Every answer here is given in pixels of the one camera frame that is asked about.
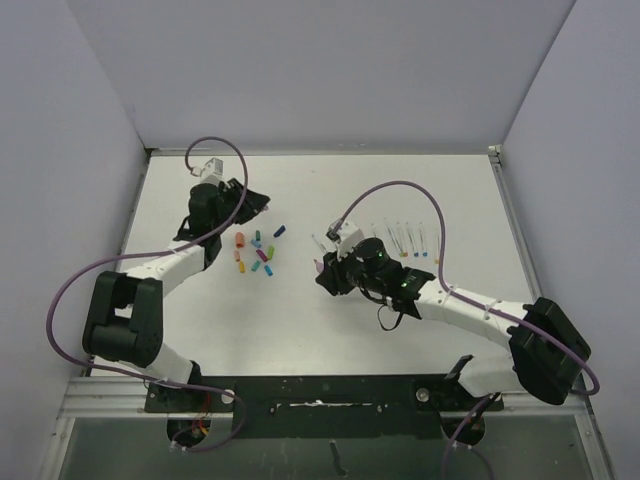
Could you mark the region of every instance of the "black mounting bracket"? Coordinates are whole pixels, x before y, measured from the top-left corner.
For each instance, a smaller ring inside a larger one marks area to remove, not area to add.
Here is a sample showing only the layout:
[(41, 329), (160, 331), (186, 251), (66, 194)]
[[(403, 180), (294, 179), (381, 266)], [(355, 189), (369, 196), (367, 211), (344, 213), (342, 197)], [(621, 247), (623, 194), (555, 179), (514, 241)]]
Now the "black mounting bracket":
[[(353, 375), (296, 377), (202, 377), (201, 384), (232, 390), (247, 406), (248, 421), (237, 438), (375, 438), (411, 435), (442, 438), (441, 412), (466, 414), (478, 402), (446, 375)], [(210, 412), (242, 409), (212, 395)], [(200, 412), (201, 392), (149, 385), (145, 411)], [(490, 410), (502, 410), (496, 401)], [(476, 443), (478, 429), (459, 440)]]
[[(132, 306), (131, 318), (118, 309)], [(162, 282), (102, 272), (96, 279), (82, 335), (82, 348), (105, 360), (145, 368), (162, 346)]]
[[(591, 348), (557, 303), (540, 297), (524, 309), (524, 320), (549, 333), (585, 362), (591, 356)], [(528, 328), (510, 327), (508, 332), (514, 370), (522, 386), (543, 402), (562, 405), (582, 370), (580, 366)]]

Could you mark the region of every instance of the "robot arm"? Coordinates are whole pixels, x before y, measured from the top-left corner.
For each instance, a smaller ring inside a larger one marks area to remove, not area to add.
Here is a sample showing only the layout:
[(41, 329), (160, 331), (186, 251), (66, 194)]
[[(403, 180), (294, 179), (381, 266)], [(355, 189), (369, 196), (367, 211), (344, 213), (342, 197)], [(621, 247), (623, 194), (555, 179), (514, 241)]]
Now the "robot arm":
[[(200, 369), (163, 343), (162, 301), (192, 275), (209, 268), (222, 243), (213, 231), (231, 215), (242, 185), (222, 179), (222, 162), (210, 160), (191, 189), (189, 215), (169, 244), (175, 253), (156, 257), (124, 272), (103, 272), (96, 279), (82, 337), (85, 352), (179, 383), (197, 383)], [(267, 208), (269, 197), (247, 191), (234, 223), (244, 224)]]
[(452, 375), (471, 395), (526, 390), (547, 403), (564, 402), (580, 367), (543, 338), (489, 312), (495, 308), (526, 320), (587, 360), (589, 346), (557, 304), (545, 298), (534, 305), (503, 302), (453, 287), (456, 293), (485, 305), (483, 311), (445, 292), (431, 273), (403, 267), (389, 258), (382, 240), (365, 238), (351, 222), (344, 222), (335, 233), (330, 228), (327, 236), (336, 251), (324, 256), (316, 283), (331, 295), (346, 295), (358, 288), (369, 300), (402, 315), (447, 323), (504, 348), (498, 357), (467, 356), (458, 362)]

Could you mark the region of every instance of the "black bracket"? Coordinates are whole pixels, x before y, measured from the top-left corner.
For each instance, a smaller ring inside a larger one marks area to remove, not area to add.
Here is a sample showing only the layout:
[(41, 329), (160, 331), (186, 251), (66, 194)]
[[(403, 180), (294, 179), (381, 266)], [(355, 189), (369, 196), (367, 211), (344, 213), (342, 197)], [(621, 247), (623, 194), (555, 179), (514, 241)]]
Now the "black bracket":
[[(174, 240), (191, 242), (218, 227), (229, 218), (238, 205), (242, 188), (242, 184), (235, 178), (232, 178), (228, 184), (221, 183), (220, 186), (201, 183), (193, 187), (189, 196), (189, 216), (182, 221)], [(269, 201), (268, 196), (247, 190), (247, 195), (233, 223), (242, 225), (248, 222), (263, 211)], [(202, 269), (206, 270), (220, 253), (222, 248), (220, 235), (212, 235), (200, 242), (200, 246), (205, 251)]]
[[(132, 306), (131, 318), (118, 309)], [(162, 282), (124, 273), (98, 275), (82, 335), (84, 351), (145, 368), (162, 346)]]
[[(524, 320), (549, 333), (585, 362), (591, 356), (591, 348), (557, 303), (540, 297), (524, 309), (528, 312)], [(514, 370), (522, 386), (543, 402), (562, 405), (580, 374), (580, 366), (528, 328), (510, 327), (508, 332)]]

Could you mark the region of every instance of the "blue marker cap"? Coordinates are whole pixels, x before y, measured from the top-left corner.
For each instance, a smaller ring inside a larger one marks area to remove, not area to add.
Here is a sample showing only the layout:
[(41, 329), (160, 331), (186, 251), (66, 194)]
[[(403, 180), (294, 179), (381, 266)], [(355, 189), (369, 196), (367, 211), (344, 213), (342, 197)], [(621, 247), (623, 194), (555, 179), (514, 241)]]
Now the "blue marker cap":
[(286, 228), (284, 227), (284, 225), (282, 225), (278, 230), (276, 230), (276, 233), (274, 233), (273, 236), (277, 238), (282, 235), (285, 230)]

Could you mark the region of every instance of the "black metal base plate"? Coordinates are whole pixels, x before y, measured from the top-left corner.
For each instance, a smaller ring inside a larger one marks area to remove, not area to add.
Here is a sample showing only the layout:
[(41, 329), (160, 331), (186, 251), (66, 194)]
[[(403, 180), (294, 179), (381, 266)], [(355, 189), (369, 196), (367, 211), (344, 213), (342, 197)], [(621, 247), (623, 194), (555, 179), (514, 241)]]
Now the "black metal base plate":
[[(238, 438), (374, 438), (412, 435), (441, 438), (439, 412), (467, 412), (477, 403), (456, 380), (445, 375), (354, 375), (304, 377), (203, 377), (202, 384), (230, 389), (247, 406), (248, 422)], [(418, 389), (429, 391), (420, 402)], [(199, 412), (200, 392), (149, 386), (145, 411)], [(502, 410), (501, 401), (490, 410)], [(242, 409), (212, 395), (210, 412)]]

